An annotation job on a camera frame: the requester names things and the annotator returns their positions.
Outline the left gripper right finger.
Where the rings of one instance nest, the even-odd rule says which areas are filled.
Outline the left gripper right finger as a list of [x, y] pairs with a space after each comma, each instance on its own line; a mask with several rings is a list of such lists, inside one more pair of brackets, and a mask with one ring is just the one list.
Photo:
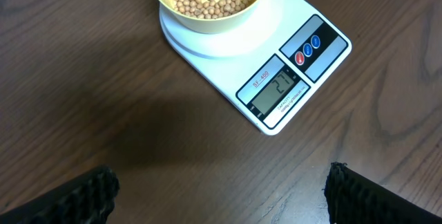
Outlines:
[[325, 182], [329, 222], [335, 224], [441, 224], [432, 214], [333, 162]]

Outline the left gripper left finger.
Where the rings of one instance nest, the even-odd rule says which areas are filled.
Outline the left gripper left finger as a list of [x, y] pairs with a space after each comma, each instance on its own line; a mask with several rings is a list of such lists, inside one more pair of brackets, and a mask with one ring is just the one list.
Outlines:
[[105, 224], [119, 192], [116, 174], [99, 166], [1, 215], [12, 224]]

